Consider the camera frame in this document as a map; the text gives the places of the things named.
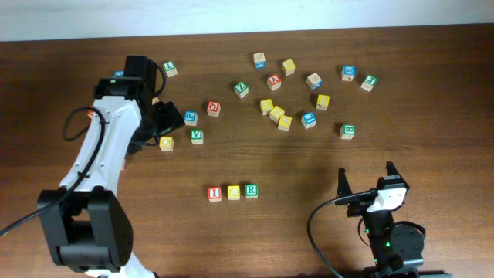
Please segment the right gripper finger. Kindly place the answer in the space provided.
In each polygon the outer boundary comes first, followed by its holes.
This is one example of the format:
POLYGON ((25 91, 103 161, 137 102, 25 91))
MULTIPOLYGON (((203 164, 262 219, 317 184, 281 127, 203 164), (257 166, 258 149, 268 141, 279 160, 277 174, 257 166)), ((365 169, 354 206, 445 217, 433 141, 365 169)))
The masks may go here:
POLYGON ((352 195, 352 191, 347 180, 346 170, 344 168, 338 169, 338 180, 337 180, 337 198, 347 197, 352 195))
POLYGON ((398 170, 392 161, 387 161, 385 168, 387 169, 386 178, 401 178, 398 170))

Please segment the red letter I block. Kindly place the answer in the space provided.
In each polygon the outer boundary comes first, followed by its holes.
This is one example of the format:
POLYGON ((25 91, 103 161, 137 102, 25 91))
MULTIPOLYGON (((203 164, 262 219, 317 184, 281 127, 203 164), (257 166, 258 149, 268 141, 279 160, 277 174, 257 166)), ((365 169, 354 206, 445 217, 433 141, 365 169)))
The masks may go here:
POLYGON ((220 202, 222 200, 222 190, 220 187, 208 188, 208 200, 210 202, 220 202))

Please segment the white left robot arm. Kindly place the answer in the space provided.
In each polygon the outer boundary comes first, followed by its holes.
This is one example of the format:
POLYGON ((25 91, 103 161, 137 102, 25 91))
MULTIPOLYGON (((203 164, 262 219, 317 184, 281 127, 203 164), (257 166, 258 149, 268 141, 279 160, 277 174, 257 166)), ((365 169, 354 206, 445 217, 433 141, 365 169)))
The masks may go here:
POLYGON ((52 261, 91 277, 155 277, 133 252, 133 228, 117 200, 126 155, 158 144, 184 126, 172 102, 155 103, 164 71, 147 56, 128 56, 123 74, 94 88, 91 122, 78 156, 37 207, 52 261))

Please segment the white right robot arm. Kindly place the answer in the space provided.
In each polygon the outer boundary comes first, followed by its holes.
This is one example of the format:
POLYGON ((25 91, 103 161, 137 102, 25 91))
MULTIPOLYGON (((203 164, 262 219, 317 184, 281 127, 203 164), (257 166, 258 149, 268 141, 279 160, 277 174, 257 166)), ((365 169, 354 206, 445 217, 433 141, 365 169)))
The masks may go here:
POLYGON ((422 252, 426 231, 413 222, 396 222, 393 212, 404 205, 410 189, 392 161, 386 164, 387 174, 366 192, 353 193, 346 170, 338 170, 337 205, 347 207, 348 217, 360 217, 365 225, 375 265, 366 267, 363 276, 370 278, 451 277, 444 271, 419 272, 424 264, 422 252))

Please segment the yellow C block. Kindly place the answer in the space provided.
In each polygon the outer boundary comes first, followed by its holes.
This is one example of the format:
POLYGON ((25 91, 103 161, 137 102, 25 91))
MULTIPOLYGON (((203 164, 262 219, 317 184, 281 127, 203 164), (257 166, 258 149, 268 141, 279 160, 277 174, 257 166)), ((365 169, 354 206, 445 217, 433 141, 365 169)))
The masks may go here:
POLYGON ((229 185, 227 187, 227 198, 229 201, 239 200, 241 198, 240 186, 229 185))

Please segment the red A block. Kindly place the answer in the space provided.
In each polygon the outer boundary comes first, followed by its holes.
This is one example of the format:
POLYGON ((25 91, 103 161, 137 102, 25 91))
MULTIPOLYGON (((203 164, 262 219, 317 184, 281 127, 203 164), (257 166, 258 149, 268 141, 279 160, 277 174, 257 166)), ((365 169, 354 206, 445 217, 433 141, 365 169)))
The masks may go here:
POLYGON ((273 74, 267 78, 267 85, 271 91, 277 90, 282 85, 281 77, 278 74, 273 74))

